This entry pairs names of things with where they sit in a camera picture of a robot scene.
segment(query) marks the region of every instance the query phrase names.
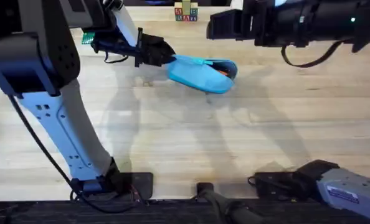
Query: black mount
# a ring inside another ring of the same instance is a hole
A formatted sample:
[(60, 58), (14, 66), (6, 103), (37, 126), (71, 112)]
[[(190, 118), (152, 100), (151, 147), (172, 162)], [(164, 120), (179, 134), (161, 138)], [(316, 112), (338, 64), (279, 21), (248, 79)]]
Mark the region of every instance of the black mount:
[(262, 199), (305, 201), (312, 198), (323, 202), (316, 181), (331, 169), (339, 169), (339, 165), (315, 160), (295, 172), (257, 172), (249, 177), (249, 184), (256, 188), (257, 195)]
[(86, 197), (112, 192), (123, 197), (130, 194), (132, 187), (134, 187), (143, 199), (149, 199), (153, 193), (153, 174), (150, 172), (122, 173), (118, 170), (116, 162), (112, 158), (106, 176), (86, 181), (72, 179), (70, 185), (75, 192), (81, 192)]

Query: alphabet block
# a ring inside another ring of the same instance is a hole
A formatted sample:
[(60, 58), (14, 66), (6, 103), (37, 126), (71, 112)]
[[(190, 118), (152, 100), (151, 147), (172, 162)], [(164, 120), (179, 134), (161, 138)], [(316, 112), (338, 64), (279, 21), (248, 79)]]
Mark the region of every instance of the alphabet block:
[(183, 15), (191, 14), (191, 0), (183, 0)]
[(197, 16), (190, 16), (190, 21), (191, 22), (196, 22), (197, 21)]
[(175, 15), (182, 15), (183, 14), (183, 9), (182, 8), (175, 8), (174, 9)]
[(189, 22), (191, 20), (190, 15), (183, 15), (183, 21)]
[(175, 20), (176, 21), (182, 21), (183, 20), (183, 16), (182, 15), (175, 15)]
[(197, 8), (191, 8), (191, 16), (197, 16)]

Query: blue shoe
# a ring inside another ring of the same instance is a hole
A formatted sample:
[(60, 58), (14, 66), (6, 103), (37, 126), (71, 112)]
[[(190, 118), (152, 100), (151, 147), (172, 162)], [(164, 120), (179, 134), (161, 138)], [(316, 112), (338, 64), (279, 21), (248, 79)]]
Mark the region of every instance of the blue shoe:
[(226, 59), (203, 59), (173, 55), (167, 64), (168, 78), (209, 93), (226, 93), (234, 85), (236, 64)]

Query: gray robot arm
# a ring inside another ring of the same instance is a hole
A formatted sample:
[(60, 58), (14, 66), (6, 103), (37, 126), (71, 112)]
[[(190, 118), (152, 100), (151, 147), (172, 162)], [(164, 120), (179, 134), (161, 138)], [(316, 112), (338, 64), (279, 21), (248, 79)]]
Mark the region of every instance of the gray robot arm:
[(295, 172), (258, 172), (249, 179), (260, 198), (307, 200), (347, 209), (370, 218), (370, 178), (326, 161), (313, 161)]

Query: sticker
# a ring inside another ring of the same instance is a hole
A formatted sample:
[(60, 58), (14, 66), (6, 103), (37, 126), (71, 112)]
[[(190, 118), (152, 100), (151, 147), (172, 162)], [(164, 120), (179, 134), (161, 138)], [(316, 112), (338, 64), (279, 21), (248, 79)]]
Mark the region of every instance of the sticker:
[(331, 186), (327, 186), (326, 189), (328, 189), (329, 194), (334, 197), (338, 197), (353, 203), (359, 203), (358, 195), (352, 192)]

